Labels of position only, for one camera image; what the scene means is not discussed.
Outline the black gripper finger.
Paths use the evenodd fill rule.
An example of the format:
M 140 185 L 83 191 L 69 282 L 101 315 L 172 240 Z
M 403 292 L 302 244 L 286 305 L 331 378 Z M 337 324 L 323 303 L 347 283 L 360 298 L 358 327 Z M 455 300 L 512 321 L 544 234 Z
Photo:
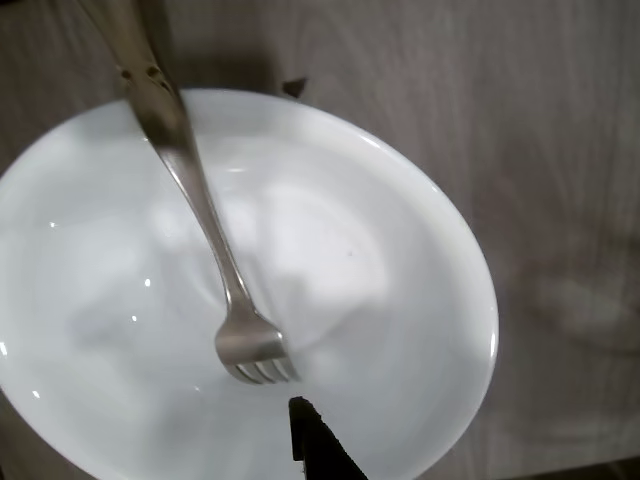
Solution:
M 292 457 L 302 463 L 306 479 L 367 479 L 311 402 L 293 397 L 288 411 Z

